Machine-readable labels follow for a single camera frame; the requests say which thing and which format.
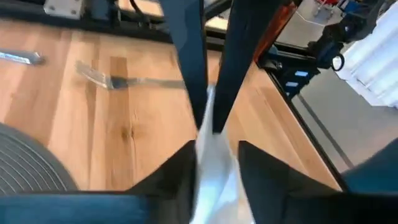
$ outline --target wooden floor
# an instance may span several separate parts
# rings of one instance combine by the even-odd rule
[[[82,190],[127,189],[196,130],[184,90],[108,91],[76,74],[81,60],[124,77],[181,79],[172,45],[0,21],[0,48],[35,50],[45,65],[0,60],[0,122],[41,142]],[[215,81],[220,53],[208,52]],[[300,172],[339,189],[271,80],[250,68],[228,120],[236,150],[248,140]]]

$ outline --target metal tool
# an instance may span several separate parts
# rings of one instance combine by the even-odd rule
[[[109,90],[118,90],[133,85],[155,85],[165,88],[185,89],[182,80],[159,80],[153,78],[123,78],[105,75],[81,61],[76,62],[76,70],[90,81]]]
[[[44,58],[39,53],[22,50],[0,49],[0,58],[28,65],[37,65],[44,62]]]

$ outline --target gray floor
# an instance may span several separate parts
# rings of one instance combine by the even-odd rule
[[[304,0],[298,9],[300,15],[293,16],[278,41],[305,47],[308,41],[317,40],[323,26],[308,19],[316,6],[313,0]],[[338,21],[339,15],[335,13],[329,22]],[[301,100],[293,99],[294,105],[341,173],[375,157],[398,138],[398,110],[371,107],[332,70],[323,70],[300,95]],[[389,148],[396,148],[398,153],[397,142]]]

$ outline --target wire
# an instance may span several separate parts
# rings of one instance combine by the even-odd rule
[[[135,0],[130,0],[130,4],[133,7],[133,9],[136,11],[137,14],[142,18],[143,22],[147,23],[147,25],[150,24],[150,19],[141,11],[141,9],[138,7],[137,3]]]

